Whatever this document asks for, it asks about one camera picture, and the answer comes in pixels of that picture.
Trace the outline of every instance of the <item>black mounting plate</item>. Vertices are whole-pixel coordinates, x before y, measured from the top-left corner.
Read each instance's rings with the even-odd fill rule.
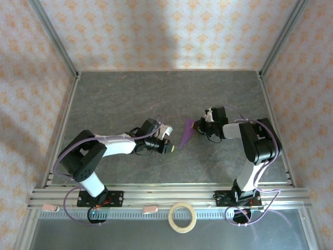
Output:
[[[214,194],[214,199],[217,207],[232,207],[232,206],[242,206],[242,207],[262,207],[260,193],[257,191],[254,198],[250,198],[244,202],[235,203],[232,201],[234,193],[231,190],[217,190]]]
[[[78,199],[78,203],[76,204],[78,207],[93,207],[96,205],[94,199],[88,194],[87,191],[80,191]],[[122,207],[124,201],[124,191],[108,191],[106,201],[111,199],[111,202],[103,205],[103,207]]]

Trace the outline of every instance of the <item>purple triangular object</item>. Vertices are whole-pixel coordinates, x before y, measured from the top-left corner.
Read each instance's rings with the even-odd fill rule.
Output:
[[[191,138],[191,136],[194,134],[195,130],[192,129],[192,125],[195,122],[195,120],[188,119],[185,124],[184,134],[182,138],[181,145],[179,149],[181,149]]]

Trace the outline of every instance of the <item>patterned wallpaper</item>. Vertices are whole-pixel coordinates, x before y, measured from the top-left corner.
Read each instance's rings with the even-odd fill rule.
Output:
[[[265,83],[297,184],[333,246],[333,2],[309,1]]]
[[[26,0],[0,0],[0,44],[0,249],[12,249],[72,77]]]
[[[297,0],[42,0],[77,70],[260,70]]]

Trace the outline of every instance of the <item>wall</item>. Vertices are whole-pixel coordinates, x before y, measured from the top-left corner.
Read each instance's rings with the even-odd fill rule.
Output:
[[[0,0],[0,30],[0,249],[12,249],[72,77],[28,1]]]
[[[42,0],[78,70],[264,64],[296,0]]]
[[[333,246],[333,2],[309,1],[265,84],[298,186]]]

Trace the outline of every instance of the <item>roll of tape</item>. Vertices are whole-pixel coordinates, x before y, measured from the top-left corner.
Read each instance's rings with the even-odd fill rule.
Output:
[[[176,223],[173,220],[173,214],[180,207],[187,208],[190,211],[191,217],[192,217],[190,224],[187,227],[184,227],[184,228],[181,228],[181,227],[177,226]],[[169,211],[168,219],[169,219],[170,226],[177,233],[187,233],[187,232],[191,231],[194,228],[194,226],[196,225],[196,223],[197,223],[197,214],[194,211],[194,208],[190,204],[185,203],[185,202],[180,202],[180,203],[176,203],[175,205],[173,205],[171,207],[171,209]]]

